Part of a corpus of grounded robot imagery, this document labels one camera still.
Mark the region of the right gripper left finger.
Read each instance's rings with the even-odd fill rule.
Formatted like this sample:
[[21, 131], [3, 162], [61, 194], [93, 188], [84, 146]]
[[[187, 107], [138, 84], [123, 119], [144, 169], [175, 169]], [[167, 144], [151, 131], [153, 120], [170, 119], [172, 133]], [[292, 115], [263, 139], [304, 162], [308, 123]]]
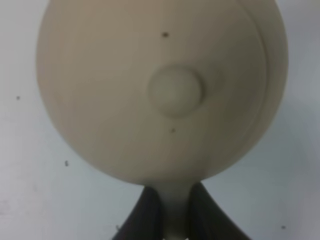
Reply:
[[158, 193], [145, 187], [135, 208], [121, 226], [115, 240], [162, 240], [164, 217]]

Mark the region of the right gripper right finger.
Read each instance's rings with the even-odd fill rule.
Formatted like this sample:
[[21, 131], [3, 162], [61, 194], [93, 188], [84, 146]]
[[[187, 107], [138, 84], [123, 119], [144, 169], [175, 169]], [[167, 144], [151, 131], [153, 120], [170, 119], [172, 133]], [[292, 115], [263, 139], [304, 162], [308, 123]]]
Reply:
[[250, 238], [223, 212], [202, 183], [190, 192], [190, 240], [249, 240]]

